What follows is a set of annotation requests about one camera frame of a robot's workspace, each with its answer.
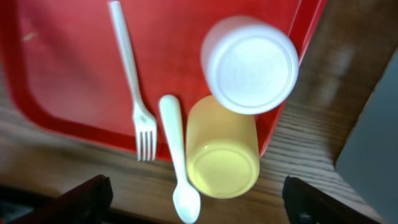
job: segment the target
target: tray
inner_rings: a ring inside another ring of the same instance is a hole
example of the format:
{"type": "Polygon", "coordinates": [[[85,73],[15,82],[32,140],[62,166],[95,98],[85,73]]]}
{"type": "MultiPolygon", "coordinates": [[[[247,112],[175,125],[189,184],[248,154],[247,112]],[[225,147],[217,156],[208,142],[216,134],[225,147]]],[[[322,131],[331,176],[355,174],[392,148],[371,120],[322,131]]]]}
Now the tray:
{"type": "MultiPolygon", "coordinates": [[[[244,14],[278,27],[300,61],[325,0],[121,1],[144,103],[158,119],[157,159],[170,160],[158,100],[180,99],[183,120],[209,95],[200,67],[206,32],[222,18],[244,14]]],[[[4,0],[2,62],[11,96],[42,128],[135,152],[132,103],[106,1],[4,0]]],[[[262,156],[283,110],[256,116],[262,156]]]]}

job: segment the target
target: wooden table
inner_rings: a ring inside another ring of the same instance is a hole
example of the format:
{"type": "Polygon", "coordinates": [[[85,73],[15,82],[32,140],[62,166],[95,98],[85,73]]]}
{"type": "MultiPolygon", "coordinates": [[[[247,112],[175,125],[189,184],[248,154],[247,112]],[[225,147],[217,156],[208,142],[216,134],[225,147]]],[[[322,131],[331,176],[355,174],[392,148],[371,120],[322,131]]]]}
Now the wooden table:
{"type": "MultiPolygon", "coordinates": [[[[281,197],[286,176],[299,177],[381,221],[335,171],[350,129],[398,44],[396,0],[326,4],[301,64],[256,185],[228,200],[202,196],[199,223],[288,223],[281,197]]],[[[58,196],[97,174],[111,178],[113,208],[180,223],[168,162],[136,162],[128,153],[69,139],[27,122],[0,75],[0,184],[58,196]]]]}

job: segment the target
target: fork handle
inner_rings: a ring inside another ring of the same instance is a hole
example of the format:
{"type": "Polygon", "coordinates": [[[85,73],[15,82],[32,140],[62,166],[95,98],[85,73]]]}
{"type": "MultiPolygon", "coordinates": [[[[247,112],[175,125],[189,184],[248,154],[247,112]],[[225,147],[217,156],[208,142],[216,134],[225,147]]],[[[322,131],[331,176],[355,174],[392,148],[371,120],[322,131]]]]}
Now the fork handle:
{"type": "Polygon", "coordinates": [[[109,1],[109,10],[111,12],[113,29],[118,41],[119,51],[123,61],[124,71],[130,87],[134,105],[143,105],[141,94],[139,92],[139,84],[137,78],[137,68],[132,53],[129,32],[127,30],[126,21],[124,20],[122,7],[119,1],[109,1]]]}
{"type": "Polygon", "coordinates": [[[174,164],[177,181],[186,181],[185,155],[180,103],[175,96],[165,95],[159,101],[160,116],[174,164]]]}

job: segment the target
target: plastic spoon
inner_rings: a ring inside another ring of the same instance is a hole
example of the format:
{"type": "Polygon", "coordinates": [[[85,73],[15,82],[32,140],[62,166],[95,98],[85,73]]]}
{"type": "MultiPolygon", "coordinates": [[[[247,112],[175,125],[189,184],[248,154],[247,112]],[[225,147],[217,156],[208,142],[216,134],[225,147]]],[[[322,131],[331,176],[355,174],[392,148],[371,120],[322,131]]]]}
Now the plastic spoon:
{"type": "Polygon", "coordinates": [[[199,217],[200,196],[187,179],[180,103],[176,97],[165,95],[159,101],[159,108],[177,176],[173,193],[174,207],[184,223],[194,223],[199,217]]]}

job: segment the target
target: white cup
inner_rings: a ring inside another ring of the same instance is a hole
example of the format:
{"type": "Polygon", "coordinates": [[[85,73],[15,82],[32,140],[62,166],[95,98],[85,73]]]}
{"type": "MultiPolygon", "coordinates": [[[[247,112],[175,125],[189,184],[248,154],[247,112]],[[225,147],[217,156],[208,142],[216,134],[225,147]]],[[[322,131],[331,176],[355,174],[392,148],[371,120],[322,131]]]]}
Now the white cup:
{"type": "Polygon", "coordinates": [[[299,70],[290,39],[248,16],[229,17],[211,28],[201,48],[201,65],[215,98],[241,114],[259,114],[280,105],[299,70]]]}

